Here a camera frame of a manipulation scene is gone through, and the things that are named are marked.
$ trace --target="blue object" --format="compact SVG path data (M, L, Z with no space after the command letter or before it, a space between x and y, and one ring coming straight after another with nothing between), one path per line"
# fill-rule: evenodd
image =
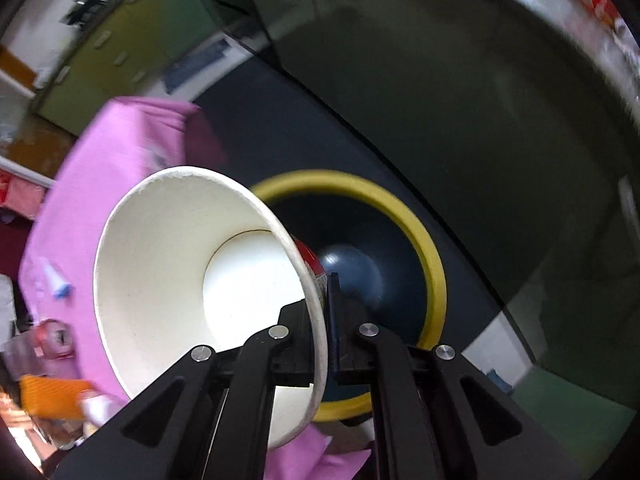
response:
M355 296L375 312L383 293L382 276L369 256L352 245L336 244L320 251L318 258L327 275L338 273L343 294Z
M507 381L500 377L500 375L498 375L498 372L493 369L489 371L486 377L507 395L510 394L513 390L513 386L511 386Z
M44 275L49 283L51 295L57 300L66 298L71 294L71 283L65 280L60 273L53 268L46 258L41 258Z
M221 59L225 54L225 50L228 49L229 44L226 40L222 39L215 43L210 44L208 47L203 48L193 54L185 56L180 61L175 63L165 74L164 87L166 92L171 95L178 86L195 76L202 69L209 66L211 63Z

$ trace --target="pink towel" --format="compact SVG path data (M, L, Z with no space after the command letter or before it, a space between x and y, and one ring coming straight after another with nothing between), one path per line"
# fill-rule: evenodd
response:
M330 436L308 426L291 442L268 453L264 480L351 480L370 450L325 454L330 442Z
M72 326L82 377L101 391L128 400L107 359L94 314L93 273L98 241L118 201L157 170L184 164L183 134L200 114L190 103L119 98L107 103L67 157L31 230L20 264L20 288L36 320ZM199 127L207 127L205 121ZM41 256L71 283L56 300Z

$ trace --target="yellow bowl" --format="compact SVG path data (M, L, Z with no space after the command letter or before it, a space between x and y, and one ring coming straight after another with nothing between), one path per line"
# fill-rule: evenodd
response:
M438 250L418 217L383 187L348 173L332 170L291 171L263 180L251 191L269 205L294 194L325 193L347 196L384 213L399 228L418 254L427 286L427 315L417 346L431 349L439 341L447 310L447 286ZM314 420L343 420L371 411L371 395L322 402Z

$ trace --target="paper cup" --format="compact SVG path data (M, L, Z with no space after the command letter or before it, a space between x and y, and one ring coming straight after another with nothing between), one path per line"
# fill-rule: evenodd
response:
M306 300L316 348L309 388L277 387L269 447L293 439L316 412L326 382L321 298L291 236L237 182L200 168L160 171L120 200L94 269L100 336L133 398L192 347L241 346Z

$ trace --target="glass surface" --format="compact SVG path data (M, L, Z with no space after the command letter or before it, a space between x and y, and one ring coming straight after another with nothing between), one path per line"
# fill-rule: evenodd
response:
M38 76L30 132L42 121L47 142L68 150L108 99L162 97L196 101L222 139L186 140L187 163L248 186L369 164L367 178L392 182L432 222L449 283L445 334L464 333L459 350L509 383L585 474L599 468L640 399L640 145L588 60L509 0L104 2L80 28L60 23L72 0L26 0L2 38ZM253 55L292 77L280 77L286 92L269 94L273 74L250 72ZM244 78L245 102L201 99L229 74ZM339 149L322 131L337 121L305 90L343 120L338 137L350 140ZM295 92L307 101L278 101ZM10 154L14 137L24 145L22 115L0 110ZM233 113L260 120L224 119ZM273 134L282 115L291 130ZM292 133L305 121L322 128ZM29 143L41 138L31 132ZM493 346L481 339L491 330Z
M28 107L29 98L0 79L0 153L14 141Z
M640 267L618 189L635 189L637 139L623 107L499 0L255 2L284 69L479 264L530 353L514 398L593 473L640 398Z

